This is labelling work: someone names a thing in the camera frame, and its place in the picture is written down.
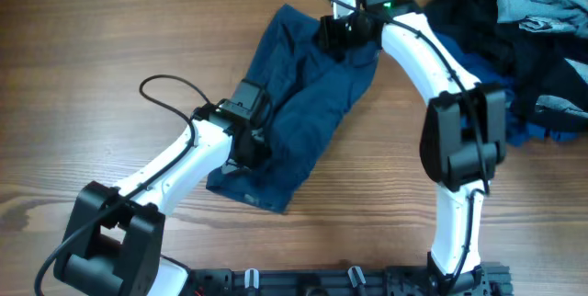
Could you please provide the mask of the dark blue shorts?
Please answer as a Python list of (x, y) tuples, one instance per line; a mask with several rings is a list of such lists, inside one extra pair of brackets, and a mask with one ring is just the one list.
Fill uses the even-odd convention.
[(317, 19), (293, 6), (275, 13), (245, 76), (263, 85), (273, 103), (264, 129), (271, 154), (248, 171), (213, 170), (207, 190), (283, 213), (309, 178), (345, 115), (371, 86), (379, 57), (375, 42), (324, 52), (319, 28)]

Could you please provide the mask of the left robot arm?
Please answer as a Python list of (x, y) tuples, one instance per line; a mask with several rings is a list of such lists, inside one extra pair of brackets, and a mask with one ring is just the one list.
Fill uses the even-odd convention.
[(44, 266), (86, 295), (185, 294), (189, 268), (161, 254), (165, 219), (212, 171), (249, 172), (268, 156), (261, 130), (271, 109), (265, 87), (243, 79), (230, 98), (183, 115), (187, 128), (145, 167), (80, 191)]

